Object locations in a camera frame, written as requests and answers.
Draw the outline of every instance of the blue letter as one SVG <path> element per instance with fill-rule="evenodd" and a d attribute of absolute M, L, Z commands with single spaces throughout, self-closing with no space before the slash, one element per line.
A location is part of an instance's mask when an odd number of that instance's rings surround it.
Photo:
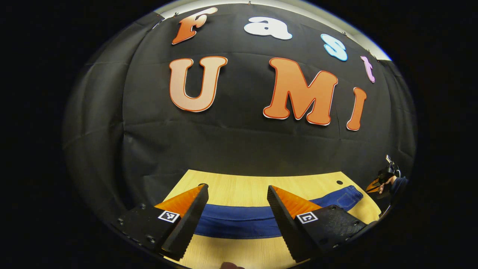
<path fill-rule="evenodd" d="M 347 61 L 347 53 L 345 52 L 345 46 L 338 39 L 329 36 L 328 34 L 321 34 L 322 40 L 327 43 L 324 45 L 326 51 L 341 61 Z"/>

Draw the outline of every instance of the black backdrop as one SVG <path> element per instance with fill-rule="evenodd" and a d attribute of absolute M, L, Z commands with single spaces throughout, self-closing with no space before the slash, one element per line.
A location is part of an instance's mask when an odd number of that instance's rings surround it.
<path fill-rule="evenodd" d="M 171 40 L 179 21 L 208 7 L 163 21 L 154 12 L 148 14 L 101 48 L 79 75 L 65 111 L 63 145 L 73 180 L 101 218 L 111 221 L 125 206 L 131 209 L 140 202 L 162 202 L 188 169 L 246 176 L 343 171 L 364 189 L 390 154 L 404 175 L 410 175 L 415 107 L 393 62 L 377 61 L 342 33 L 287 10 L 215 7 L 218 11 L 208 15 L 196 36 L 177 45 Z M 257 16 L 286 23 L 292 39 L 245 32 L 248 19 Z M 345 45 L 346 62 L 326 52 L 321 34 Z M 214 103 L 204 112 L 183 111 L 169 96 L 169 64 L 193 59 L 185 89 L 198 96 L 203 72 L 198 63 L 206 56 L 228 59 Z M 375 83 L 360 56 L 372 64 Z M 321 70 L 338 77 L 328 126 L 292 115 L 286 120 L 262 115 L 272 98 L 273 57 L 298 62 L 308 84 Z M 346 128 L 354 87 L 367 93 L 356 132 Z M 290 101 L 287 108 L 292 111 Z"/>
<path fill-rule="evenodd" d="M 110 37 L 160 5 L 152 1 L 21 2 L 6 4 L 4 28 L 7 97 L 6 177 L 9 198 L 4 252 L 7 267 L 158 268 L 150 256 L 125 244 L 86 207 L 66 172 L 60 144 L 65 101 L 81 67 Z M 470 203 L 463 194 L 474 187 L 462 153 L 472 152 L 476 97 L 467 55 L 473 10 L 453 4 L 402 1 L 326 1 L 319 5 L 377 41 L 400 67 L 416 106 L 418 134 L 415 180 L 402 202 L 369 236 L 329 267 L 464 266 L 476 234 L 460 218 Z M 25 79 L 18 74 L 27 75 Z"/>

